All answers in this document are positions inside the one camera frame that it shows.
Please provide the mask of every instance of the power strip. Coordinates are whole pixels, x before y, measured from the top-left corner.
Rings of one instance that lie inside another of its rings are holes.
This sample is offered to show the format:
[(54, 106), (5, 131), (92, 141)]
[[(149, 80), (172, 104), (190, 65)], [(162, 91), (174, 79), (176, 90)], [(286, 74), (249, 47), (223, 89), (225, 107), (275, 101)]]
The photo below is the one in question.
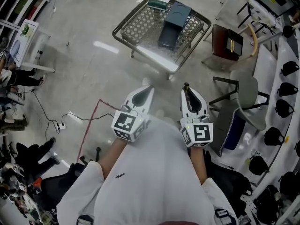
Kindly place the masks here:
[(66, 123), (56, 124), (55, 126), (56, 126), (56, 130), (58, 131), (66, 129)]

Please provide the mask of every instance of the wooden chair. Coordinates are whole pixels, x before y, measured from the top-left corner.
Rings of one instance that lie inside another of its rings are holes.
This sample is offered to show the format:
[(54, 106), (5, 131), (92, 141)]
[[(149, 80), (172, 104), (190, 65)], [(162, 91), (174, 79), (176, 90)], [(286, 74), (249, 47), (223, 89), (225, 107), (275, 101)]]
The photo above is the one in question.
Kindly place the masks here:
[[(249, 56), (243, 58), (242, 60), (255, 56), (258, 48), (257, 36), (250, 24), (248, 24), (245, 29), (241, 30), (239, 34), (243, 33), (247, 29), (250, 29), (250, 32), (252, 34), (254, 48), (253, 48), (253, 52)], [(202, 63), (205, 63), (206, 60), (210, 59), (212, 56), (221, 57), (231, 61), (238, 61), (240, 57), (237, 54), (225, 50), (225, 39), (227, 38), (228, 29), (221, 27), (217, 24), (214, 24), (212, 30), (206, 35), (206, 37), (203, 40), (205, 41), (211, 33), (212, 33), (212, 55), (202, 60)]]

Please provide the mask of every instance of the gray floor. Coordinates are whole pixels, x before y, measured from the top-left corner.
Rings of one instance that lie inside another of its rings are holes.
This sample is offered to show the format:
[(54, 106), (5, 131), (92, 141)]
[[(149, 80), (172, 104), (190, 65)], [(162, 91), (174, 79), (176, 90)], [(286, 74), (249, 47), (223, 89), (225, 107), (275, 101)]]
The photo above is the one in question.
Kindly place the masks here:
[[(244, 4), (243, 0), (234, 0), (232, 9), (226, 11), (219, 21), (214, 16), (221, 8), (220, 0), (178, 1), (203, 14), (212, 23), (235, 31), (239, 30), (237, 26), (246, 16), (246, 11), (236, 15)], [(137, 3), (137, 0), (51, 0), (44, 7), (37, 21), (58, 37), (66, 38), (70, 42), (66, 47), (60, 40), (51, 37), (42, 56), (43, 66), (56, 69), (55, 73), (48, 73), (46, 83), (36, 90), (36, 95), (50, 119), (59, 121), (69, 111), (89, 119), (99, 99), (120, 107), (127, 94), (140, 87), (143, 78), (148, 77), (156, 89), (150, 113), (154, 115), (157, 110), (164, 110), (166, 117), (177, 121), (180, 119), (179, 94), (184, 82), (189, 82), (209, 102), (224, 90), (221, 84), (214, 84), (213, 76), (228, 77), (231, 69), (253, 71), (256, 58), (233, 66), (217, 66), (214, 62), (209, 66), (203, 65), (201, 60), (211, 54), (210, 37), (196, 47), (185, 65), (171, 81), (167, 81), (163, 71), (154, 69), (139, 55), (132, 59), (130, 49), (112, 37), (112, 30)], [(250, 36), (246, 34), (244, 55), (253, 49), (250, 40)], [(94, 46), (95, 41), (109, 45), (113, 52)], [(26, 105), (17, 106), (17, 109), (16, 117), (25, 113), (29, 126), (23, 132), (11, 133), (14, 143), (43, 144), (48, 122), (34, 95), (27, 93)], [(114, 110), (100, 102), (95, 117), (105, 113), (113, 114)], [(70, 116), (65, 116), (64, 122), (67, 129), (60, 134), (56, 134), (50, 124), (47, 138), (56, 137), (53, 152), (60, 160), (71, 164), (76, 162), (88, 122), (78, 122)], [(92, 122), (81, 155), (86, 155), (88, 159), (94, 158), (98, 146), (103, 149), (103, 153), (107, 150), (114, 140), (111, 122), (111, 117)], [(56, 171), (53, 168), (48, 175), (54, 173)]]

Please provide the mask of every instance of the white cube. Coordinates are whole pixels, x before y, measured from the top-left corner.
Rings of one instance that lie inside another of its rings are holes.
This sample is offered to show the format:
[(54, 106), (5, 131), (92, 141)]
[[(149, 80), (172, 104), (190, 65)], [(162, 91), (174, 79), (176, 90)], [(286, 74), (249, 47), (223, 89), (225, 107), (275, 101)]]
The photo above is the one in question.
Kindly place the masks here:
[(180, 132), (187, 147), (203, 147), (213, 140), (212, 123), (186, 123)]
[(144, 129), (144, 117), (128, 112), (116, 111), (112, 120), (112, 130), (117, 137), (134, 142)]

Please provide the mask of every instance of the black pants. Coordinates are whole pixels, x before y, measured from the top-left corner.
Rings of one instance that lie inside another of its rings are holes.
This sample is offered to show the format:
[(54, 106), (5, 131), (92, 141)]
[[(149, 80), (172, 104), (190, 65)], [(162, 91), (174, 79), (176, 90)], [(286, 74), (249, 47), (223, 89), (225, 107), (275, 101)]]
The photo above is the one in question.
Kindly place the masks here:
[(41, 164), (38, 163), (38, 161), (50, 151), (52, 146), (53, 143), (51, 141), (47, 141), (42, 146), (34, 144), (29, 148), (21, 143), (17, 143), (18, 156), (15, 160), (18, 165), (24, 168), (24, 172), (29, 174), (28, 184), (33, 183), (36, 179), (38, 179), (55, 165), (55, 160), (53, 158), (49, 158), (47, 161)]
[(24, 70), (13, 70), (11, 71), (11, 77), (7, 83), (7, 87), (11, 86), (26, 86), (26, 87), (35, 87), (38, 86), (40, 80), (34, 79), (30, 76), (34, 75), (34, 70), (24, 71)]

